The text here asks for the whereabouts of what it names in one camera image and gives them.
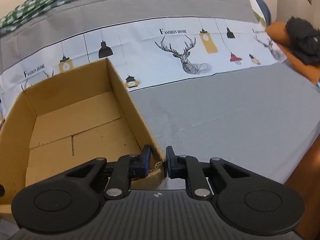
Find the black fuzzy object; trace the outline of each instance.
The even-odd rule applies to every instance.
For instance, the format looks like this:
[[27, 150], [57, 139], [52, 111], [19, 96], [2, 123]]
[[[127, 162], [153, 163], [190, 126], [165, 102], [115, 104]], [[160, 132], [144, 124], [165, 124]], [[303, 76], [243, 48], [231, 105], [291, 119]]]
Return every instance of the black fuzzy object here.
[[305, 65], [320, 64], [320, 31], [306, 20], [292, 17], [286, 24], [292, 53]]

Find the deer illustration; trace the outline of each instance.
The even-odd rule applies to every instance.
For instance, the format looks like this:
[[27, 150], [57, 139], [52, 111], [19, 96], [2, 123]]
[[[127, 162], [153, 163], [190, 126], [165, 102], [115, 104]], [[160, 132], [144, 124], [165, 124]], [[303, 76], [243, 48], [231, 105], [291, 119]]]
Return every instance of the deer illustration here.
[[264, 43], [263, 41], [259, 40], [257, 37], [257, 34], [254, 38], [257, 42], [261, 43], [265, 48], [268, 48], [274, 57], [275, 60], [280, 60], [281, 59], [281, 52], [279, 50], [276, 50], [273, 48], [273, 40], [268, 38], [268, 44]]
[[[47, 74], [46, 72], [44, 72], [44, 71], [42, 71], [42, 72], [47, 76], [47, 78], [50, 78], [50, 75], [48, 75], [48, 74]], [[28, 88], [27, 83], [28, 83], [28, 78], [27, 78], [27, 80], [26, 80], [26, 83], [24, 84], [24, 87], [21, 85], [21, 88], [22, 88], [23, 91]]]
[[192, 39], [190, 39], [188, 36], [186, 36], [189, 40], [190, 40], [190, 44], [187, 44], [186, 42], [184, 42], [186, 44], [186, 47], [183, 49], [183, 54], [178, 53], [175, 49], [173, 49], [171, 47], [171, 43], [169, 43], [169, 48], [167, 46], [164, 45], [163, 41], [165, 36], [163, 37], [163, 39], [161, 40], [159, 45], [158, 43], [156, 43], [156, 45], [162, 49], [163, 51], [167, 51], [172, 53], [172, 55], [174, 57], [177, 57], [181, 60], [181, 64], [182, 64], [182, 68], [183, 70], [188, 73], [188, 74], [194, 74], [194, 75], [199, 75], [202, 74], [204, 72], [208, 72], [209, 70], [211, 70], [211, 66], [207, 63], [202, 63], [202, 64], [192, 64], [189, 60], [188, 57], [190, 56], [190, 51], [192, 48], [194, 48], [194, 46], [196, 45], [196, 38], [193, 41]]

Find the black robotic gripper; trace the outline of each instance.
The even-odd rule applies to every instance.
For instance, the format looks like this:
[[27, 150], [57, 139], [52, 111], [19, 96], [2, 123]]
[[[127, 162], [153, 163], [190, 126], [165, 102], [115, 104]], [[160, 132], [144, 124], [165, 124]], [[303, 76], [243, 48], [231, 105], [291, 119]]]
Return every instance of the black robotic gripper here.
[[108, 163], [96, 158], [20, 191], [12, 239], [302, 240], [304, 203], [289, 187], [214, 157], [209, 163], [166, 149], [170, 179], [185, 189], [135, 190], [151, 149]]

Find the silver screw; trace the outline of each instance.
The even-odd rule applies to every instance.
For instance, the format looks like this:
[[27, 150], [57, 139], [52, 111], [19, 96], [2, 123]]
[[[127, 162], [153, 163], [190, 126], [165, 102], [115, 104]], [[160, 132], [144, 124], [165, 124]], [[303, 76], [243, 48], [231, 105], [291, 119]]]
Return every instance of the silver screw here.
[[107, 190], [107, 195], [111, 197], [118, 197], [122, 194], [122, 190], [119, 188], [111, 188]]
[[195, 190], [195, 194], [199, 197], [206, 197], [210, 195], [210, 191], [205, 188], [198, 188]]

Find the open cardboard box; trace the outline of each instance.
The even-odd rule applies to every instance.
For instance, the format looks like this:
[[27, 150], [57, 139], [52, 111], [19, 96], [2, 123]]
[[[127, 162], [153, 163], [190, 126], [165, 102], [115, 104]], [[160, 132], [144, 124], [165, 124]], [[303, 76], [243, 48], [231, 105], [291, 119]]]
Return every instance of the open cardboard box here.
[[109, 162], [152, 150], [152, 169], [132, 188], [158, 187], [165, 156], [108, 59], [58, 74], [21, 92], [0, 132], [0, 217], [24, 187], [97, 157]]

